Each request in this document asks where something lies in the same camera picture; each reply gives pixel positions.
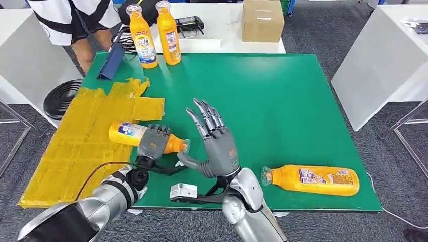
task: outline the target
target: green work surface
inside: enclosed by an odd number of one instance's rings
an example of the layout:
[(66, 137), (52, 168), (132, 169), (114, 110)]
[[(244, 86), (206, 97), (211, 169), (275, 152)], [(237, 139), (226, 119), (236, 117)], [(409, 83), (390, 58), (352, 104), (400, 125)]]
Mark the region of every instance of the green work surface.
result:
[[(190, 138), (190, 156), (206, 160), (202, 139), (185, 111), (186, 107), (197, 110), (192, 103), (196, 97), (221, 114), (235, 137), (241, 166), (252, 169), (258, 179), (263, 166), (285, 164), (345, 167), (358, 174), (360, 190), (350, 197), (263, 187), (271, 209), (381, 211), (315, 55), (184, 53), (174, 66), (166, 65), (159, 55), (159, 66), (144, 70), (132, 57), (123, 58), (113, 81), (149, 77), (150, 87), (143, 96), (165, 98), (165, 116), (156, 123), (170, 127), (180, 138)], [(109, 92), (113, 81), (96, 79), (105, 58), (106, 53), (96, 56), (82, 86)], [(172, 166), (177, 160), (176, 154), (168, 154), (160, 164)], [(190, 169), (173, 176), (151, 172), (148, 191), (135, 206), (219, 209), (217, 204), (169, 201), (174, 184), (197, 185), (198, 193), (204, 194), (215, 182)]]

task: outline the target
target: orange juice bottle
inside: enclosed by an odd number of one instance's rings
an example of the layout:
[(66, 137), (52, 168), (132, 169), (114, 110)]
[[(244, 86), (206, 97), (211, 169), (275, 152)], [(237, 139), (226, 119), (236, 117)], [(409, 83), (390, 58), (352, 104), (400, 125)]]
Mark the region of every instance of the orange juice bottle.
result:
[[(138, 147), (147, 130), (148, 127), (146, 126), (133, 124), (130, 122), (113, 122), (109, 128), (109, 138), (112, 142)], [(183, 140), (173, 134), (169, 134), (164, 154), (169, 154), (172, 152), (187, 153), (189, 149), (189, 139)]]
[(149, 25), (141, 15), (141, 6), (137, 4), (129, 5), (126, 7), (126, 12), (131, 19), (129, 28), (141, 66), (144, 68), (156, 67), (156, 50), (154, 49), (154, 42), (151, 37)]
[(170, 14), (171, 4), (167, 1), (160, 1), (156, 4), (159, 11), (157, 27), (159, 37), (164, 52), (165, 62), (175, 65), (181, 61), (180, 45), (178, 43), (177, 24)]
[(352, 196), (360, 188), (355, 171), (329, 166), (284, 165), (277, 169), (265, 166), (261, 172), (261, 183), (291, 191), (336, 196)]

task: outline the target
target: robotic thumb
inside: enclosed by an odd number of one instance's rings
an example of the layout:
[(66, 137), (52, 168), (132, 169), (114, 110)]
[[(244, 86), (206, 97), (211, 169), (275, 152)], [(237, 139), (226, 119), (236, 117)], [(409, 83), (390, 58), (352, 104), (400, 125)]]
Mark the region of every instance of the robotic thumb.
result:
[(200, 167), (201, 163), (198, 160), (190, 158), (190, 156), (188, 156), (183, 152), (178, 153), (177, 157), (180, 160), (180, 162), (183, 163), (188, 168), (201, 171), (201, 167)]
[(209, 160), (205, 162), (199, 162), (193, 158), (190, 158), (187, 154), (180, 152), (177, 154), (178, 159), (181, 163), (187, 166), (190, 169), (198, 170), (207, 178), (216, 177), (215, 172), (213, 172)]

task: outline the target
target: metal stand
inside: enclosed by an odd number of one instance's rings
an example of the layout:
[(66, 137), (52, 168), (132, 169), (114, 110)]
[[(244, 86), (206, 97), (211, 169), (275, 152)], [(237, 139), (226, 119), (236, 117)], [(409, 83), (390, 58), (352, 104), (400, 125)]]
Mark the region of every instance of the metal stand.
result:
[(13, 146), (12, 150), (6, 157), (6, 160), (4, 160), (3, 164), (0, 166), (0, 177), (1, 177), (5, 172), (6, 168), (8, 167), (9, 163), (11, 163), (12, 158), (14, 157), (18, 148), (21, 146), (22, 141), (24, 140), (25, 136), (27, 136), (27, 133), (30, 131), (30, 129), (33, 128), (33, 132), (39, 136), (42, 136), (43, 133), (40, 130), (38, 130), (34, 125), (32, 125), (29, 121), (27, 121), (25, 118), (23, 118), (13, 109), (11, 109), (2, 100), (0, 100), (0, 107), (14, 117), (9, 119), (0, 119), (0, 124), (23, 123), (26, 126), (24, 129), (24, 132), (21, 134), (18, 141), (16, 142), (16, 144)]
[(422, 163), (418, 155), (413, 151), (410, 144), (406, 141), (404, 136), (401, 134), (401, 132), (398, 130), (398, 128), (402, 125), (412, 125), (412, 124), (428, 124), (428, 118), (422, 118), (422, 119), (412, 119), (416, 115), (418, 115), (420, 112), (422, 112), (425, 108), (428, 107), (428, 99), (421, 102), (416, 108), (414, 108), (412, 111), (410, 111), (406, 116), (402, 117), (400, 120), (398, 120), (394, 125), (392, 125), (389, 129), (382, 132), (379, 137), (381, 139), (385, 139), (386, 135), (390, 131), (394, 131), (394, 133), (397, 135), (398, 139), (400, 139), (401, 143), (403, 143), (404, 147), (407, 149), (407, 151), (410, 153), (410, 155), (413, 157), (413, 159), (416, 161), (416, 164), (420, 167), (422, 172), (425, 174), (425, 176), (428, 178), (428, 169), (426, 166)]

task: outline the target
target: yellow tape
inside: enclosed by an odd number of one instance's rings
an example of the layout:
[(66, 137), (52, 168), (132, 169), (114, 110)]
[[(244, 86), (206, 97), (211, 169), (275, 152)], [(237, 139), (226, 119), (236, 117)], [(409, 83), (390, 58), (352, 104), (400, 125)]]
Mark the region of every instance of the yellow tape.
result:
[[(31, 178), (18, 205), (49, 207), (71, 202), (89, 174), (100, 164), (129, 161), (132, 147), (113, 143), (108, 130), (113, 121), (160, 120), (163, 98), (141, 98), (149, 86), (146, 79), (129, 78), (115, 82), (108, 96), (102, 89), (80, 88)], [(88, 196), (100, 182), (123, 165), (104, 166), (85, 186)]]

